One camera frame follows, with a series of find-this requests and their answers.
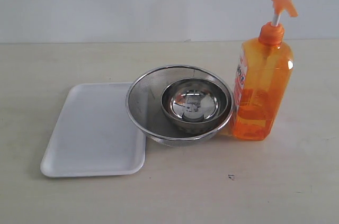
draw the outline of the bottle label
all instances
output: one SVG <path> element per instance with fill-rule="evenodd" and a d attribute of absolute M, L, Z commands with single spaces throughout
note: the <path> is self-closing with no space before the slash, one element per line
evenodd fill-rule
<path fill-rule="evenodd" d="M 240 100 L 242 98 L 242 91 L 244 89 L 246 73 L 247 73 L 247 59 L 245 56 L 244 48 L 242 48 L 236 71 L 234 86 L 234 100 L 236 105 L 236 112 L 238 112 Z"/>

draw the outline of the pump nozzle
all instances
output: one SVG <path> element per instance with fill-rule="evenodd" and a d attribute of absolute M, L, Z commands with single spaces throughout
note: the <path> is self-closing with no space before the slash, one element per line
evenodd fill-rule
<path fill-rule="evenodd" d="M 283 10 L 286 10 L 288 14 L 292 17 L 298 16 L 298 12 L 296 11 L 292 0 L 272 0 L 273 1 L 273 8 L 274 8 L 274 17 L 272 20 L 272 26 L 278 26 L 280 14 Z"/>
<path fill-rule="evenodd" d="M 267 46 L 276 46 L 282 42 L 284 36 L 284 28 L 279 23 L 280 14 L 283 10 L 287 10 L 290 16 L 298 16 L 292 0 L 272 0 L 274 8 L 274 17 L 272 22 L 268 22 L 261 27 L 259 42 Z"/>

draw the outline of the table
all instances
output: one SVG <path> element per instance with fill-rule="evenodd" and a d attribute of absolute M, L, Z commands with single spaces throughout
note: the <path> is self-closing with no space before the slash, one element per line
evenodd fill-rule
<path fill-rule="evenodd" d="M 233 85 L 241 42 L 0 45 L 0 223 L 339 223 L 339 40 L 287 41 L 270 136 L 148 140 L 136 174 L 50 179 L 40 162 L 69 89 L 188 64 Z"/>

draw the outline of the bowl rim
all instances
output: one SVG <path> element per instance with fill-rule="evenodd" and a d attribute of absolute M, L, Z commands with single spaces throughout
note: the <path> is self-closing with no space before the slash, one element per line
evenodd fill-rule
<path fill-rule="evenodd" d="M 147 75 L 149 74 L 152 74 L 156 71 L 159 71 L 159 70 L 163 70 L 163 69 L 169 69 L 169 68 L 188 68 L 188 69 L 195 69 L 195 70 L 199 70 L 201 72 L 204 72 L 204 73 L 207 73 L 213 77 L 215 77 L 216 79 L 218 79 L 222 84 L 224 84 L 224 86 L 226 87 L 226 89 L 229 91 L 229 94 L 230 94 L 230 105 L 231 105 L 231 108 L 230 108 L 230 111 L 228 113 L 228 115 L 225 117 L 225 119 L 223 120 L 223 122 L 221 122 L 220 124 L 218 124 L 218 126 L 216 126 L 214 129 L 210 130 L 210 131 L 207 131 L 203 134 L 200 134 L 200 135 L 196 135 L 196 136 L 193 136 L 193 137 L 187 137 L 187 138 L 173 138 L 173 137 L 166 137 L 166 136 L 163 136 L 163 135 L 159 135 L 159 134 L 156 134 L 156 133 L 153 133 L 151 132 L 150 130 L 144 128 L 143 126 L 141 126 L 137 121 L 136 119 L 133 117 L 131 111 L 130 111 L 130 106 L 129 106 L 129 98 L 130 98 L 130 94 L 132 92 L 132 90 L 134 89 L 134 87 L 138 84 L 138 82 L 140 82 L 144 77 L 146 77 Z M 159 138 L 159 139 L 165 139 L 165 140 L 170 140 L 170 141 L 189 141 L 189 140 L 198 140 L 198 139 L 201 139 L 201 138 L 204 138 L 204 137 L 207 137 L 213 133 L 217 133 L 219 130 L 221 130 L 230 120 L 231 116 L 233 115 L 233 112 L 234 112 L 234 95 L 233 95 L 233 92 L 232 90 L 230 89 L 230 87 L 225 83 L 225 81 L 223 79 L 221 79 L 219 76 L 217 76 L 216 74 L 206 70 L 206 69 L 203 69 L 203 68 L 200 68 L 200 67 L 197 67 L 197 66 L 191 66 L 191 65 L 165 65 L 165 66 L 160 66 L 160 67 L 156 67 L 154 69 L 151 69 L 147 72 L 145 72 L 144 74 L 142 74 L 141 76 L 139 76 L 132 84 L 131 86 L 129 87 L 128 91 L 127 91 L 127 94 L 126 94 L 126 99 L 125 99 L 125 107 L 126 107 L 126 111 L 127 111 L 127 115 L 129 116 L 129 118 L 132 120 L 132 122 L 144 133 L 146 134 L 149 134 L 153 137 L 156 137 L 156 138 Z"/>
<path fill-rule="evenodd" d="M 218 115 L 212 117 L 212 119 L 209 119 L 209 120 L 206 120 L 206 121 L 203 121 L 203 122 L 187 122 L 187 121 L 184 121 L 184 120 L 180 120 L 179 118 L 177 118 L 177 117 L 171 115 L 171 114 L 165 109 L 165 107 L 164 107 L 164 105 L 163 105 L 163 97 L 164 97 L 164 94 L 165 94 L 165 92 L 168 91 L 168 89 L 169 89 L 171 86 L 173 86 L 175 83 L 178 83 L 178 82 L 184 81 L 184 80 L 188 80 L 188 79 L 200 79 L 200 80 L 203 80 L 203 81 L 208 81 L 208 82 L 210 82 L 212 85 L 214 85 L 215 87 L 219 88 L 219 89 L 222 91 L 222 93 L 223 93 L 223 95 L 224 95 L 224 97 L 225 97 L 225 99 L 226 99 L 226 105 L 225 105 L 225 108 L 224 108 L 223 110 L 221 110 L 221 112 L 220 112 Z M 161 104 L 161 108 L 162 108 L 162 110 L 164 111 L 165 115 L 166 115 L 167 117 L 171 118 L 171 119 L 175 119 L 176 121 L 182 122 L 182 123 L 184 123 L 184 124 L 207 124 L 207 123 L 210 123 L 210 122 L 212 122 L 212 121 L 215 121 L 216 119 L 220 118 L 220 117 L 224 114 L 224 112 L 227 110 L 227 107 L 228 107 L 228 104 L 229 104 L 228 102 L 229 102 L 229 100 L 228 100 L 228 98 L 227 98 L 227 94 L 224 92 L 224 90 L 221 89 L 221 87 L 220 87 L 219 85 L 217 85 L 216 83 L 214 83 L 213 81 L 211 81 L 211 80 L 209 80 L 209 79 L 199 78 L 199 77 L 186 77 L 186 78 L 178 79 L 178 80 L 172 82 L 171 84 L 169 84 L 169 85 L 163 90 L 163 92 L 161 93 L 161 96 L 160 96 L 160 104 Z"/>

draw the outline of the pump dispenser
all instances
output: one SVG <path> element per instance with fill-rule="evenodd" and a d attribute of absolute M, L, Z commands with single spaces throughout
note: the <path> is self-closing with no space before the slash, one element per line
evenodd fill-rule
<path fill-rule="evenodd" d="M 273 20 L 262 26 L 258 38 L 242 44 L 231 128 L 239 139 L 263 140 L 270 134 L 293 70 L 293 53 L 283 42 L 284 28 L 279 19 L 283 10 L 291 17 L 298 13 L 292 0 L 272 1 Z"/>

